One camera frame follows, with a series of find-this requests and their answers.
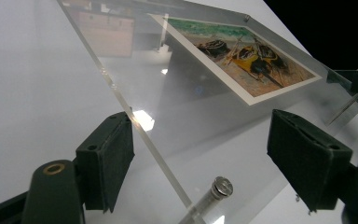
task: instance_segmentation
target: black background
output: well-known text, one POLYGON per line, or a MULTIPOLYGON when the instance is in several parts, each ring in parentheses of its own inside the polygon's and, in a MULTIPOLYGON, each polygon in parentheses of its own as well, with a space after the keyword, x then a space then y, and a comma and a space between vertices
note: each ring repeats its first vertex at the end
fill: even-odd
POLYGON ((333 70, 358 69, 358 0, 265 0, 304 48, 333 70))

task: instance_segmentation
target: metal standoff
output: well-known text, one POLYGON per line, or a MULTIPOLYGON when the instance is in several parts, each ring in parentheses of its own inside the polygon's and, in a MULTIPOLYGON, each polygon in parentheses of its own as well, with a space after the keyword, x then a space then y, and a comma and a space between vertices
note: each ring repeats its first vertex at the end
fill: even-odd
POLYGON ((208 214, 220 201, 229 197, 232 192, 233 187, 231 182, 222 176, 218 176, 214 179, 211 189, 189 210, 179 223, 190 224, 196 223, 196 220, 202 220, 203 216, 208 214))

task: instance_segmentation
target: photograph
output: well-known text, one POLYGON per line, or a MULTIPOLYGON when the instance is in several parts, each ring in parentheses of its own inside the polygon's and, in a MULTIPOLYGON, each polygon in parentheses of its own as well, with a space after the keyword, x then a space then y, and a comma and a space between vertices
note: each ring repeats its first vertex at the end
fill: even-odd
POLYGON ((151 16, 248 105, 321 78, 245 26, 151 16))

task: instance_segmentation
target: silver cylindrical post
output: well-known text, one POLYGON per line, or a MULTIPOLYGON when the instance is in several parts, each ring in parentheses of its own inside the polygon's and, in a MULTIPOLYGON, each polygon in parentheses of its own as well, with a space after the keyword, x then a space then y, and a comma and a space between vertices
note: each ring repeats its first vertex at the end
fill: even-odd
POLYGON ((229 197, 232 192, 231 182, 222 176, 218 176, 212 183, 211 189, 188 211, 179 224, 196 223, 195 220, 202 220, 203 216, 208 214, 220 201, 229 197))

